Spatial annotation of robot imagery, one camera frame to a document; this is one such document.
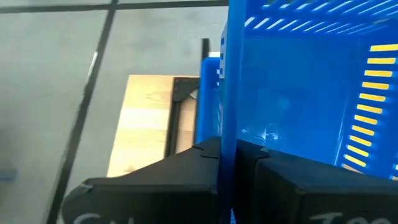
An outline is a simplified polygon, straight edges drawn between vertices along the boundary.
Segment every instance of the black metal frame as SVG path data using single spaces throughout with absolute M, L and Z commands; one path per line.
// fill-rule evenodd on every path
M 210 39 L 205 38 L 201 40 L 201 62 L 209 57 Z M 198 121 L 198 107 L 200 97 L 200 78 L 174 78 L 172 100 L 170 104 L 169 124 L 167 126 L 166 147 L 164 157 L 169 157 L 177 152 L 178 140 L 178 125 L 180 123 L 180 113 L 182 103 L 190 96 L 190 94 L 197 90 L 197 103 L 195 108 L 195 124 L 193 126 L 193 143 L 196 142 L 196 124 Z
M 174 78 L 169 124 L 167 126 L 166 134 L 165 158 L 172 156 L 177 152 L 178 125 L 180 124 L 181 105 L 188 97 L 190 97 L 191 92 L 197 90 L 198 87 L 199 78 Z

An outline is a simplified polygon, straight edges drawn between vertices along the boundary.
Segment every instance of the black plastic bracket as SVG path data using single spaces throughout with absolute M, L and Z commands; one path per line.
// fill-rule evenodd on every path
M 174 78 L 169 124 L 167 126 L 166 134 L 165 158 L 176 153 L 181 105 L 188 97 L 190 97 L 191 92 L 198 88 L 199 78 Z

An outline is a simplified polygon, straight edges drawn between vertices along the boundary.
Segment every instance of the plywood panel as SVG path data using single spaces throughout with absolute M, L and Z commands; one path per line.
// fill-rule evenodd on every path
M 173 76 L 131 75 L 121 108 L 108 177 L 128 174 L 163 159 Z M 192 145 L 196 100 L 181 109 L 177 152 Z

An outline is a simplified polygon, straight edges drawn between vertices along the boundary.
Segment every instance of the black plastic part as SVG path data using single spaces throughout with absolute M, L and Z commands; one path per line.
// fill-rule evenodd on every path
M 218 159 L 203 156 L 220 150 L 213 142 L 122 177 L 84 181 L 63 203 L 65 224 L 218 223 Z
M 235 168 L 237 224 L 398 223 L 397 182 L 249 143 Z
M 169 124 L 166 133 L 165 158 L 176 153 L 181 105 L 190 96 L 190 93 L 198 87 L 199 78 L 174 78 Z

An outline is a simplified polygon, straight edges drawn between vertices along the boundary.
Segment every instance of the concrete floor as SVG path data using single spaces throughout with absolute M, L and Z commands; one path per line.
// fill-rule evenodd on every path
M 1 6 L 108 0 L 2 0 Z M 105 176 L 130 74 L 198 75 L 200 39 L 215 50 L 226 7 L 119 11 L 68 188 Z M 43 223 L 106 11 L 0 14 L 0 223 Z

